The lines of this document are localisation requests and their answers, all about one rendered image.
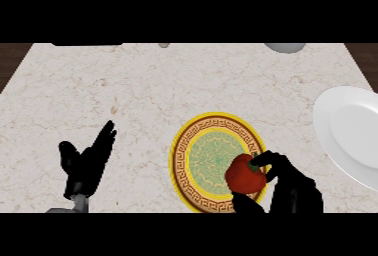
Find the red bell pepper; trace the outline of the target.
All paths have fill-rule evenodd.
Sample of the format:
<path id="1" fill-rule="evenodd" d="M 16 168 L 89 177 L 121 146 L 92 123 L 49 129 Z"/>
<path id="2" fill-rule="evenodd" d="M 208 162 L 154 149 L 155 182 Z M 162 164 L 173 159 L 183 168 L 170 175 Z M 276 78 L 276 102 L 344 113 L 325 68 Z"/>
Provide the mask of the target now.
<path id="1" fill-rule="evenodd" d="M 251 165 L 252 159 L 248 154 L 238 155 L 224 174 L 229 190 L 239 194 L 255 193 L 266 186 L 266 174 Z"/>

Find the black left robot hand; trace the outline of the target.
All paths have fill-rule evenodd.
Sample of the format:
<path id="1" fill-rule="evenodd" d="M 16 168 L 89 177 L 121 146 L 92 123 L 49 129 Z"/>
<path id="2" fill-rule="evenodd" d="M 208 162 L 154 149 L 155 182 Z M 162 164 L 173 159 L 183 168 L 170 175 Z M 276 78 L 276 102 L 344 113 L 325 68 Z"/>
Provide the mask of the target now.
<path id="1" fill-rule="evenodd" d="M 61 166 L 68 175 L 63 197 L 68 200 L 78 194 L 90 197 L 97 190 L 115 135 L 115 124 L 108 121 L 92 146 L 83 152 L 78 152 L 69 141 L 59 143 Z"/>

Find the grey round object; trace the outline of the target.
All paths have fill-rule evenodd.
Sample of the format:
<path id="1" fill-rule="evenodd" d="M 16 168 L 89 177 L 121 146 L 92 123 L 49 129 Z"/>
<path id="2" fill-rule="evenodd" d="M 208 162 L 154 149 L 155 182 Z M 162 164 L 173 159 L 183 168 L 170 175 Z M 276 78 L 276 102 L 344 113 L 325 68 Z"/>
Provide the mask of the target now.
<path id="1" fill-rule="evenodd" d="M 266 46 L 278 53 L 292 54 L 303 50 L 304 43 L 266 43 Z"/>

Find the yellow patterned plate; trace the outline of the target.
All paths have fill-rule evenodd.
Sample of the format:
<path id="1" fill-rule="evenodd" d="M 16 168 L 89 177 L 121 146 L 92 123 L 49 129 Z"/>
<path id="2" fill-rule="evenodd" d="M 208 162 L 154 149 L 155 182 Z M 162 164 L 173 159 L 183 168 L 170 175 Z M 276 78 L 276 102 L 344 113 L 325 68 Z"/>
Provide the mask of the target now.
<path id="1" fill-rule="evenodd" d="M 182 126 L 171 143 L 168 169 L 182 202 L 193 212 L 233 213 L 224 174 L 239 154 L 266 151 L 252 126 L 226 112 L 207 112 Z"/>

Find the white plate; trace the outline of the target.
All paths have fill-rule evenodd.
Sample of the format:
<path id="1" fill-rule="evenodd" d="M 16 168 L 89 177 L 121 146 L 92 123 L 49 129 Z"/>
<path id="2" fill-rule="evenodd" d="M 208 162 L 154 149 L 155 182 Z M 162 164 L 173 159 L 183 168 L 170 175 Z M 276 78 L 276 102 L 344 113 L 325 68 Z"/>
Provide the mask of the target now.
<path id="1" fill-rule="evenodd" d="M 313 127 L 338 168 L 378 191 L 378 94 L 353 86 L 328 89 L 313 104 Z"/>

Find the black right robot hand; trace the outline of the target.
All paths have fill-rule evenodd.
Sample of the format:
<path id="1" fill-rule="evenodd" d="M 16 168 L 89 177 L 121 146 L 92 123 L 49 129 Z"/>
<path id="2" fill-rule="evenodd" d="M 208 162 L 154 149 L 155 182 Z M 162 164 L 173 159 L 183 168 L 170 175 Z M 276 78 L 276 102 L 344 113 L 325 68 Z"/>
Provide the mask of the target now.
<path id="1" fill-rule="evenodd" d="M 323 212 L 322 193 L 316 182 L 294 167 L 288 157 L 267 150 L 250 161 L 266 174 L 266 184 L 278 179 L 275 185 L 270 214 L 317 214 Z M 236 213 L 263 213 L 264 209 L 248 194 L 232 192 L 232 204 Z"/>

